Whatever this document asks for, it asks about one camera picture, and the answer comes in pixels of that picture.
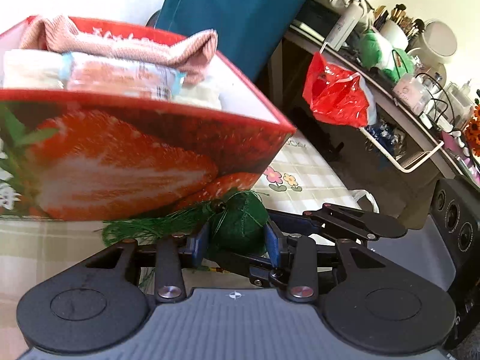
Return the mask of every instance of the yellow flower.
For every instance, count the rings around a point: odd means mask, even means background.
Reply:
[[[292,175],[289,175],[288,173],[284,173],[283,179],[289,183],[291,187],[296,187],[298,185],[297,180],[295,180],[295,177]]]

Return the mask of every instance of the table leg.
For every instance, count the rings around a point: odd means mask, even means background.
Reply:
[[[268,60],[268,84],[270,101],[281,110],[283,106],[282,41]]]

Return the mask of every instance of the green tassel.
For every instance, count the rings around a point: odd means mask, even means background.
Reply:
[[[268,212],[256,192],[231,190],[222,199],[201,202],[162,218],[106,222],[102,238],[107,246],[127,238],[146,244],[168,234],[189,234],[210,221],[213,248],[253,253],[264,249],[267,220]]]

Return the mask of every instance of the barcode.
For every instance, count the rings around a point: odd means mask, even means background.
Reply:
[[[157,86],[157,99],[158,100],[170,100],[172,92],[169,87]]]

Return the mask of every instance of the red plastic bag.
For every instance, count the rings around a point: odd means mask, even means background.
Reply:
[[[327,62],[319,52],[313,55],[308,68],[303,98],[321,122],[357,128],[375,123],[375,104],[364,78]]]

